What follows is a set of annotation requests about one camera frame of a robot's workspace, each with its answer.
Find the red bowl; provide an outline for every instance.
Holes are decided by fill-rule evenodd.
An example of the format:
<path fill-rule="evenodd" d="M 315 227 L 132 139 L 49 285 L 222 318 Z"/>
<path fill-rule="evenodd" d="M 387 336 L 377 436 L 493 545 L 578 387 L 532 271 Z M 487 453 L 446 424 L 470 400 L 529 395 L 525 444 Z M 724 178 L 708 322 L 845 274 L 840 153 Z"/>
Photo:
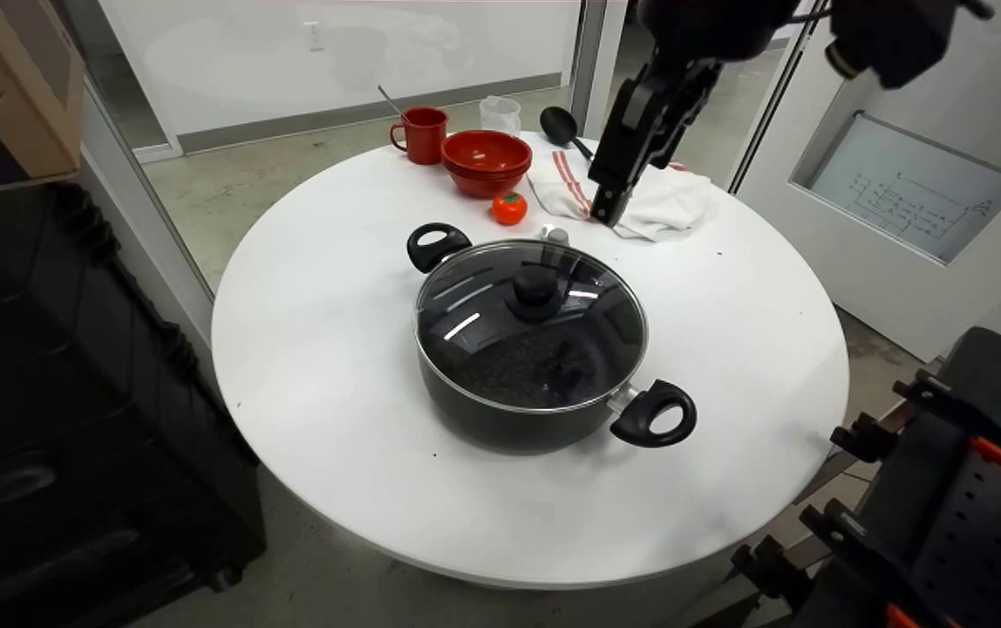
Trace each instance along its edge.
<path fill-rule="evenodd" d="M 517 136 L 493 129 L 466 129 L 439 148 L 443 163 L 449 167 L 461 194 L 496 198 L 511 191 L 529 171 L 529 148 Z"/>

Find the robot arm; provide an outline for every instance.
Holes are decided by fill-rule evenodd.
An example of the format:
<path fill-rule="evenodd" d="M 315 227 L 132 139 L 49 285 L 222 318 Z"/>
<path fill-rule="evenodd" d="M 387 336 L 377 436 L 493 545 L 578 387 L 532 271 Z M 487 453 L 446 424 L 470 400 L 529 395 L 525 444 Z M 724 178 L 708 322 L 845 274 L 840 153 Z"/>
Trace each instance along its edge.
<path fill-rule="evenodd" d="M 589 167 L 601 181 L 593 218 L 625 216 L 646 163 L 670 163 L 722 63 L 759 56 L 795 8 L 797 0 L 638 0 L 656 51 L 615 98 Z M 904 88 L 944 56 L 954 8 L 993 15 L 985 0 L 835 0 L 838 41 L 825 59 L 845 77 L 876 71 L 883 88 Z"/>

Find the round white table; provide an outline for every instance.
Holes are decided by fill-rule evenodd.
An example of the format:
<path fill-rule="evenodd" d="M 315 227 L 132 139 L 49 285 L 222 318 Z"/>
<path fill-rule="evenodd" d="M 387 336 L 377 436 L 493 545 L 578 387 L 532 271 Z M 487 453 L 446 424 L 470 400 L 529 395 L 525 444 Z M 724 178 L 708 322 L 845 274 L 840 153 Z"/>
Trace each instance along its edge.
<path fill-rule="evenodd" d="M 622 241 L 532 208 L 487 218 L 439 167 L 368 149 L 278 198 L 234 250 L 211 310 L 218 392 L 307 506 L 428 571 L 517 591 L 586 591 L 692 565 L 764 528 L 813 477 L 845 420 L 849 352 L 835 302 L 797 250 L 716 184 L 678 241 Z M 415 355 L 427 274 L 404 238 L 428 218 L 470 241 L 570 241 L 615 265 L 649 313 L 630 385 L 697 400 L 680 448 L 593 431 L 539 458 L 458 441 Z"/>

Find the floor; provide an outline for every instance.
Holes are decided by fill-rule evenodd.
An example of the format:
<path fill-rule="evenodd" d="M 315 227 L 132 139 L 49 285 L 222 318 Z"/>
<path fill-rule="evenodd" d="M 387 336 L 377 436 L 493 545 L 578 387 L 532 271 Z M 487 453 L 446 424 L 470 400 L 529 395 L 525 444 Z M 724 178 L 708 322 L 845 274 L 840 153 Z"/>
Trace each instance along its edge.
<path fill-rule="evenodd" d="M 627 37 L 622 50 L 622 77 L 638 66 L 646 51 L 642 37 Z M 728 66 L 711 94 L 701 122 L 686 131 L 678 159 L 724 181 L 746 129 L 768 94 L 780 50 Z M 523 124 L 537 124 L 544 106 L 561 106 L 561 88 L 518 89 Z M 477 122 L 477 102 L 443 102 L 449 124 L 465 129 Z M 182 159 L 148 163 L 148 173 L 171 208 L 188 250 L 203 265 L 203 274 L 217 285 L 222 265 L 249 227 L 304 178 L 387 142 L 391 116 L 363 117 L 347 124 L 304 129 L 286 136 L 265 136 L 252 142 L 198 149 Z M 885 410 L 894 406 L 888 385 L 917 368 L 917 363 L 883 343 L 876 331 L 852 318 L 845 322 L 852 352 L 852 406 L 859 410 Z M 825 485 L 813 503 L 838 494 L 859 503 L 873 471 L 859 467 Z M 260 475 L 270 553 L 253 560 L 239 587 L 227 592 L 198 591 L 144 622 L 141 628 L 222 628 L 222 625 L 265 625 L 265 628 L 595 628 L 595 625 L 694 625 L 697 591 L 694 571 L 678 571 L 633 587 L 593 591 L 593 592 L 500 592 L 439 580 L 402 560 L 391 560 L 328 528 L 316 514 L 295 503 L 277 477 Z M 797 510 L 789 510 L 768 528 L 780 542 L 803 537 L 795 523 Z"/>

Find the door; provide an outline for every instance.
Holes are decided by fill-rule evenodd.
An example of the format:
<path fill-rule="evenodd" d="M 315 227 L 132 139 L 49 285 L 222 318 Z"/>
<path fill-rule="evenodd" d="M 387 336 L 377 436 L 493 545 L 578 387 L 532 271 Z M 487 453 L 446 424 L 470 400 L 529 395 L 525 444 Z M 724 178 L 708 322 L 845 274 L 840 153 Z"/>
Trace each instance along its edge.
<path fill-rule="evenodd" d="M 950 56 L 904 89 L 845 84 L 806 31 L 732 191 L 830 295 L 922 358 L 1001 307 L 1001 2 L 959 10 Z"/>

